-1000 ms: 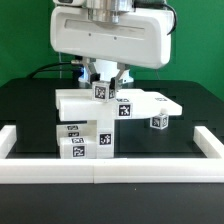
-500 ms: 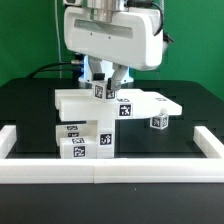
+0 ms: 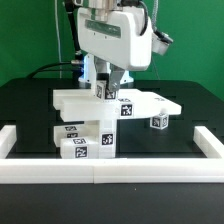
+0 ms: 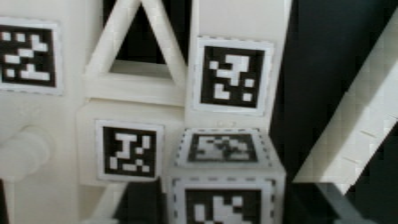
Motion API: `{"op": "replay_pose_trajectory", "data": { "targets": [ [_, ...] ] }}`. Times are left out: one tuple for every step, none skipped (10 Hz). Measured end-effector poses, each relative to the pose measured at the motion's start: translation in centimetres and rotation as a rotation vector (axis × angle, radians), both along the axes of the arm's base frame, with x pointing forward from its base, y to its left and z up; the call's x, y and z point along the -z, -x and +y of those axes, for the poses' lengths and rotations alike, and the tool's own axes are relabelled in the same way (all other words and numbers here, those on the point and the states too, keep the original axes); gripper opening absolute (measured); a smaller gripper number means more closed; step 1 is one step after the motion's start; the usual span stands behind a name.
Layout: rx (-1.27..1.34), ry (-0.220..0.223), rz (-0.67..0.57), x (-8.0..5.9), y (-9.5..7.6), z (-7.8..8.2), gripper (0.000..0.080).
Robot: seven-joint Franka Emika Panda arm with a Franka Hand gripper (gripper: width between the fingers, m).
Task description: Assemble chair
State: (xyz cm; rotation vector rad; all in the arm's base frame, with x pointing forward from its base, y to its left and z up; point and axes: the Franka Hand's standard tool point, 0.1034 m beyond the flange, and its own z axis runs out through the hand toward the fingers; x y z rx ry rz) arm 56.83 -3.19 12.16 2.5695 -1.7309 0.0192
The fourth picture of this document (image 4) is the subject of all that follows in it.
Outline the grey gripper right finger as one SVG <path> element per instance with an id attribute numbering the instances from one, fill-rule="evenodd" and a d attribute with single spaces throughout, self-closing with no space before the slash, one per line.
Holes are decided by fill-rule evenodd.
<path id="1" fill-rule="evenodd" d="M 293 183 L 285 190 L 282 224 L 376 224 L 360 215 L 332 183 Z"/>

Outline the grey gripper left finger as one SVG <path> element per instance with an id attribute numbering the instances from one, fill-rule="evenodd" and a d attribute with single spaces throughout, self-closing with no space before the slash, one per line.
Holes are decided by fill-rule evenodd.
<path id="1" fill-rule="evenodd" d="M 161 181 L 109 184 L 81 224 L 166 224 Z"/>

